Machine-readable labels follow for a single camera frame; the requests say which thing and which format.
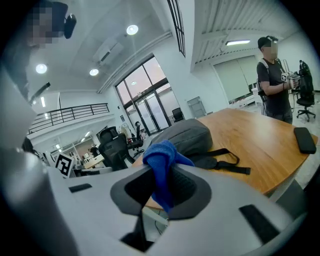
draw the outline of ceiling beam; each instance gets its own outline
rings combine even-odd
[[[234,29],[234,30],[223,30],[223,31],[215,31],[209,33],[203,33],[201,35],[201,39],[205,40],[214,40],[219,38],[225,38],[226,36],[250,36],[250,35],[259,35],[259,36],[274,36],[279,40],[282,40],[284,36],[281,34],[274,32],[274,31],[267,31],[267,30],[252,30],[252,29]]]
[[[248,49],[248,50],[241,50],[241,51],[236,51],[236,52],[230,52],[224,55],[220,55],[217,57],[212,57],[212,58],[208,58],[204,61],[201,61],[199,63],[195,64],[195,67],[197,66],[201,66],[203,64],[211,64],[211,65],[217,65],[223,62],[228,62],[228,61],[232,61],[235,59],[239,59],[239,58],[243,58],[243,57],[247,57],[247,56],[252,56],[252,55],[256,55],[259,52],[258,48],[255,49]]]

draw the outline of desk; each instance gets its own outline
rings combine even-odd
[[[225,170],[210,171],[243,181],[265,195],[274,192],[275,196],[280,197],[309,156],[300,153],[293,125],[259,113],[225,108],[198,120],[211,132],[213,146],[210,151],[227,148],[240,158],[238,166],[251,168],[250,175]],[[312,135],[312,138],[316,144],[318,137]],[[234,162],[230,155],[216,158]],[[141,164],[142,156],[132,166]],[[146,206],[162,209],[152,198]]]
[[[85,163],[84,168],[90,169],[95,165],[101,163],[103,160],[104,160],[104,157],[101,154],[99,154],[96,157],[91,158],[89,162]]]

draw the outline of ceiling light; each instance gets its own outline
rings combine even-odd
[[[45,64],[39,64],[35,67],[35,71],[38,73],[38,74],[44,74],[47,72],[47,66]]]
[[[134,35],[134,34],[136,34],[137,32],[138,32],[138,26],[136,26],[136,25],[130,25],[130,26],[128,26],[127,27],[127,29],[126,29],[126,33],[128,34],[128,35]]]
[[[98,75],[99,70],[94,68],[94,69],[91,69],[89,73],[90,73],[91,76],[94,77],[94,76]]]
[[[42,103],[42,107],[45,107],[46,104],[45,104],[45,98],[44,97],[41,97],[41,103]]]
[[[226,46],[243,45],[249,43],[250,40],[235,40],[226,42]]]

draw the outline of black cap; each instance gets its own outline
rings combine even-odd
[[[266,37],[260,37],[258,40],[258,48],[261,50],[262,46],[271,46],[271,41]]]

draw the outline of glass door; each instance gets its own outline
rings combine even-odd
[[[169,127],[168,117],[164,114],[164,108],[154,92],[137,100],[135,104],[150,135]]]

